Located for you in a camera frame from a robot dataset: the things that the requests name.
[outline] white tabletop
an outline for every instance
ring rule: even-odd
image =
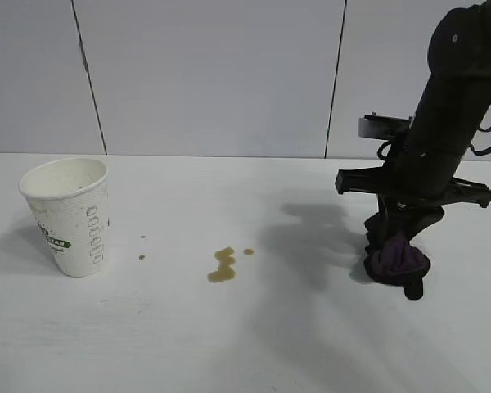
[[[0,393],[491,392],[491,206],[415,239],[411,302],[360,264],[376,198],[333,186],[376,161],[108,156],[112,261],[68,278],[16,190],[58,157],[0,155]]]

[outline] spilled liquid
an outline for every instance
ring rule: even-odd
[[[231,267],[236,262],[236,259],[232,256],[234,253],[235,250],[231,247],[214,253],[214,258],[218,261],[218,269],[207,275],[209,282],[224,282],[234,279],[236,272]]]

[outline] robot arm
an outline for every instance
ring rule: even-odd
[[[491,0],[451,10],[430,42],[430,79],[396,160],[397,180],[442,194],[491,105]]]
[[[491,201],[484,184],[453,177],[491,106],[491,0],[451,10],[433,34],[428,63],[431,75],[413,121],[373,114],[361,123],[368,127],[362,136],[387,139],[378,150],[384,164],[342,169],[336,177],[340,194],[378,196],[379,211],[365,222],[364,266],[375,281],[403,286],[411,300],[423,294],[430,261],[409,241],[443,218],[443,205]]]

